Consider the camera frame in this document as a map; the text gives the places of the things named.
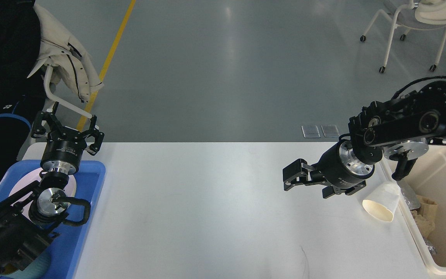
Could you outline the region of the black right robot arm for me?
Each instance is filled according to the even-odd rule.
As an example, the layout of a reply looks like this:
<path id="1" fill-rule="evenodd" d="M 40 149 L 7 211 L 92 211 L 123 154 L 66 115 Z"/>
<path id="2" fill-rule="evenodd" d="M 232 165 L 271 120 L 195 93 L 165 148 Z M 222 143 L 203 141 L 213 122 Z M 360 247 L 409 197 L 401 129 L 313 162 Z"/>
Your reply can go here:
<path id="1" fill-rule="evenodd" d="M 347 134 L 325 151 L 317 163 L 297 159 L 283 168 L 285 191 L 295 186 L 322 185 L 322 197 L 352 195 L 366 187 L 375 164 L 386 157 L 396 161 L 392 178 L 406 177 L 430 145 L 446 145 L 446 76 L 428 81 L 405 95 L 404 86 L 386 102 L 374 101 L 349 119 Z"/>

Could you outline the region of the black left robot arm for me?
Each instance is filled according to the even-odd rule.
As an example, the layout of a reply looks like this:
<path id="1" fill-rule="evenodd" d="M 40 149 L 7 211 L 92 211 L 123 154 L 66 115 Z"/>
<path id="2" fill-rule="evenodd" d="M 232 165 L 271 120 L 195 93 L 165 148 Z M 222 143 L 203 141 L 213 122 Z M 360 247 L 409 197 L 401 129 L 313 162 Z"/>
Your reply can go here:
<path id="1" fill-rule="evenodd" d="M 91 203 L 67 196 L 69 178 L 79 171 L 82 154 L 99 152 L 104 133 L 90 118 L 89 129 L 79 132 L 63 126 L 55 116 L 59 103 L 40 112 L 32 126 L 32 138 L 45 138 L 40 166 L 41 180 L 0 202 L 0 274 L 8 265 L 25 270 L 51 245 L 61 224 L 79 227 L 86 224 Z"/>

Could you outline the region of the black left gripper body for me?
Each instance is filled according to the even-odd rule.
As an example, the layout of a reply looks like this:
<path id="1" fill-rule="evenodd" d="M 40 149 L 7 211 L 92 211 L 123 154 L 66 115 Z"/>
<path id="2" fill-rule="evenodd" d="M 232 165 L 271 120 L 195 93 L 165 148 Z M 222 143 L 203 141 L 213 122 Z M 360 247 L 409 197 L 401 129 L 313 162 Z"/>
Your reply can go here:
<path id="1" fill-rule="evenodd" d="M 75 132 L 50 132 L 40 166 L 44 171 L 73 175 L 79 171 L 82 154 L 87 148 L 84 138 Z"/>

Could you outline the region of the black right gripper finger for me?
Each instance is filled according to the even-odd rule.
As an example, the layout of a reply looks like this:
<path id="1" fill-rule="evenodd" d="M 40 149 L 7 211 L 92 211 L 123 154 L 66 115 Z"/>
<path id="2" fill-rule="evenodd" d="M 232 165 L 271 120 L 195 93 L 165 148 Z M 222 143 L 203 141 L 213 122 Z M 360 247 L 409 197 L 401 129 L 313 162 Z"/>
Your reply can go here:
<path id="1" fill-rule="evenodd" d="M 315 166 L 309 165 L 307 161 L 302 158 L 296 159 L 288 166 L 283 168 L 283 188 L 284 191 L 289 191 L 295 186 L 305 185 L 319 185 L 320 179 L 308 179 L 309 173 L 316 171 Z"/>
<path id="2" fill-rule="evenodd" d="M 324 187 L 324 189 L 322 189 L 322 197 L 329 198 L 333 195 L 340 195 L 342 193 L 347 196 L 350 196 L 350 195 L 353 195 L 354 193 L 358 192 L 359 190 L 363 189 L 364 187 L 366 187 L 365 181 L 363 181 L 359 184 L 353 185 L 352 187 L 347 188 L 347 189 L 341 189 L 337 186 L 329 185 L 327 187 Z"/>

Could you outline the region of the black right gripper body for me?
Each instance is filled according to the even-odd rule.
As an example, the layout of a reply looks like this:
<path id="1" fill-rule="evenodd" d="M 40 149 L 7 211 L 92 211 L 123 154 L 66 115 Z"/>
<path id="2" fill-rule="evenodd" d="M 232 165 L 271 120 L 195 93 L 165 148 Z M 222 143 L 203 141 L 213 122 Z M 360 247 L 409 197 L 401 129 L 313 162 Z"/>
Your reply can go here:
<path id="1" fill-rule="evenodd" d="M 374 165 L 361 162 L 354 154 L 351 141 L 339 141 L 313 164 L 313 179 L 324 178 L 330 185 L 347 189 L 359 184 L 374 173 Z"/>

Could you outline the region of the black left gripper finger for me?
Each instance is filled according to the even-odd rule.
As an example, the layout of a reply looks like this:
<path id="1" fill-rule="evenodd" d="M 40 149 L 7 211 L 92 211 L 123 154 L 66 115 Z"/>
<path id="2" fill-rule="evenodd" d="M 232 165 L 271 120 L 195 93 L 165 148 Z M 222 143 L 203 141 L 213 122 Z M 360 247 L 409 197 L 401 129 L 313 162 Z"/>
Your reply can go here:
<path id="1" fill-rule="evenodd" d="M 31 138 L 45 138 L 46 140 L 63 140 L 65 129 L 59 120 L 56 112 L 59 102 L 55 102 L 50 110 L 37 113 L 31 129 Z"/>
<path id="2" fill-rule="evenodd" d="M 92 116 L 89 122 L 89 128 L 84 132 L 79 132 L 77 135 L 77 143 L 81 150 L 87 151 L 90 155 L 96 155 L 103 143 L 105 134 L 96 127 L 97 116 Z M 90 145 L 86 142 L 87 138 L 94 138 Z"/>

